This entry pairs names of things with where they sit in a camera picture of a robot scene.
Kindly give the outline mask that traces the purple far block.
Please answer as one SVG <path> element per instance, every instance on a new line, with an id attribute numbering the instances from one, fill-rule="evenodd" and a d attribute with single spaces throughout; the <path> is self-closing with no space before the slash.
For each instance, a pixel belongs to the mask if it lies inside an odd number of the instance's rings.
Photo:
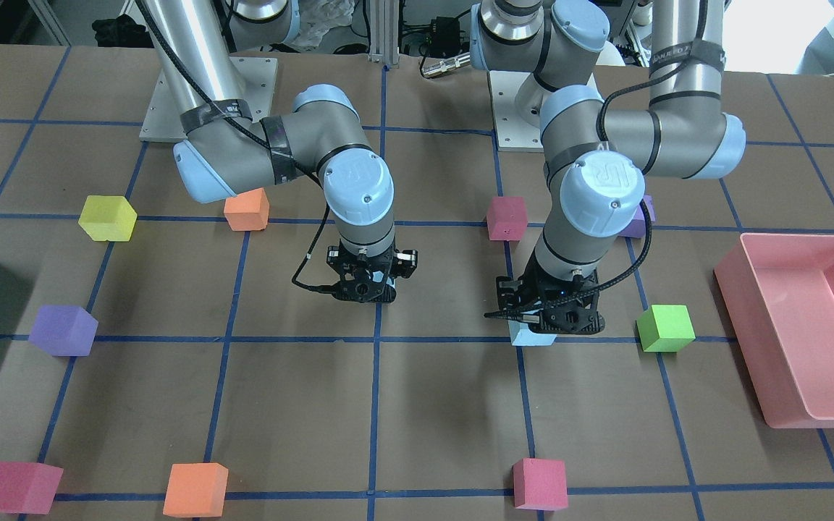
<path id="1" fill-rule="evenodd" d="M 649 217 L 651 218 L 652 224 L 656 222 L 656 213 L 653 208 L 653 199 L 652 196 L 646 194 L 644 196 L 644 202 L 646 203 L 646 207 L 649 211 Z M 644 214 L 641 210 L 636 210 L 634 214 L 634 218 L 626 225 L 623 230 L 619 233 L 619 237 L 627 237 L 627 238 L 636 238 L 636 240 L 641 240 L 641 238 L 645 237 L 646 229 L 645 229 L 645 218 Z"/>

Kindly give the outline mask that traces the orange block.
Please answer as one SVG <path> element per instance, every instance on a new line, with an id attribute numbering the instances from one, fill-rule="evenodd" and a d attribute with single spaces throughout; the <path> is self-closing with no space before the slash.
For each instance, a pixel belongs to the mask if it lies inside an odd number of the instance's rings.
<path id="1" fill-rule="evenodd" d="M 264 188 L 226 198 L 223 214 L 235 232 L 264 230 L 269 224 L 269 199 Z"/>
<path id="2" fill-rule="evenodd" d="M 174 464 L 169 474 L 163 514 L 166 517 L 221 517 L 229 470 L 217 462 Z"/>

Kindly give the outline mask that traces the pink block near bin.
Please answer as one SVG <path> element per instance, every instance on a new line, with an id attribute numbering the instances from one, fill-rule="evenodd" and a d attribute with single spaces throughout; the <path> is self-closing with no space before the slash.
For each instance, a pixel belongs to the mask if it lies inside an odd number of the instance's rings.
<path id="1" fill-rule="evenodd" d="M 0 461 L 0 512 L 49 514 L 63 472 L 40 462 Z"/>

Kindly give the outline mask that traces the purple block near bin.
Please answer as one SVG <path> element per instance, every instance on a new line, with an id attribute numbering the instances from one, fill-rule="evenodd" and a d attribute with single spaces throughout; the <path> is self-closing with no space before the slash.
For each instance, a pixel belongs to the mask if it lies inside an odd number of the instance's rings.
<path id="1" fill-rule="evenodd" d="M 81 307 L 43 305 L 28 340 L 52 356 L 89 356 L 97 326 L 96 318 Z"/>

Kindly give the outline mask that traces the light blue block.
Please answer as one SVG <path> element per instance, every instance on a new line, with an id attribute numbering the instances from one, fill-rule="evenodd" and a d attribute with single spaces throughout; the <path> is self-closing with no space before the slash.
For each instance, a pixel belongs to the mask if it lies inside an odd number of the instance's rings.
<path id="1" fill-rule="evenodd" d="M 510 331 L 510 343 L 514 347 L 547 347 L 554 344 L 557 334 L 544 334 L 532 331 L 528 323 L 507 321 Z"/>

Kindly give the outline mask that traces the pink plastic bin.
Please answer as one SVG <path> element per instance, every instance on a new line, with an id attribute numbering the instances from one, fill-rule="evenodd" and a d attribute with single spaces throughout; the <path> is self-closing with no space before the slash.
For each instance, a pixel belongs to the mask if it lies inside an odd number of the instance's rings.
<path id="1" fill-rule="evenodd" d="M 834 428 L 834 235 L 744 233 L 715 277 L 771 428 Z"/>

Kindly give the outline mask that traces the yellow block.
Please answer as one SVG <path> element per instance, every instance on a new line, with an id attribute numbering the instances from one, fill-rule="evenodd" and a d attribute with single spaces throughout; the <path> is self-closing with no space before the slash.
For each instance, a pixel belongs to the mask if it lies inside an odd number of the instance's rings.
<path id="1" fill-rule="evenodd" d="M 78 224 L 93 241 L 126 242 L 130 241 L 136 221 L 136 211 L 125 197 L 89 195 Z"/>

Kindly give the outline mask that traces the green block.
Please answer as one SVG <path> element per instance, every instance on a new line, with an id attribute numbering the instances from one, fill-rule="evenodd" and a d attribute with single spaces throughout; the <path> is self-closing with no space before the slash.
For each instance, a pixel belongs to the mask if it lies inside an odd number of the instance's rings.
<path id="1" fill-rule="evenodd" d="M 652 305 L 636 320 L 643 352 L 679 352 L 696 340 L 686 305 Z"/>

